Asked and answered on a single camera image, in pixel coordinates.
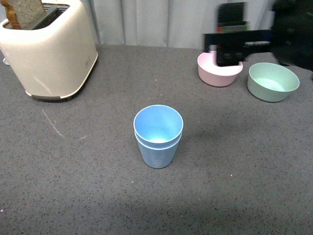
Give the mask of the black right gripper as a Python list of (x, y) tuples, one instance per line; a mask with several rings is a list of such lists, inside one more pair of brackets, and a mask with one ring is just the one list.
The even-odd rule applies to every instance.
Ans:
[(245, 3), (223, 3), (217, 10), (215, 33), (204, 34), (203, 51), (216, 52), (219, 67), (236, 66), (253, 53), (270, 51), (271, 30), (248, 30)]

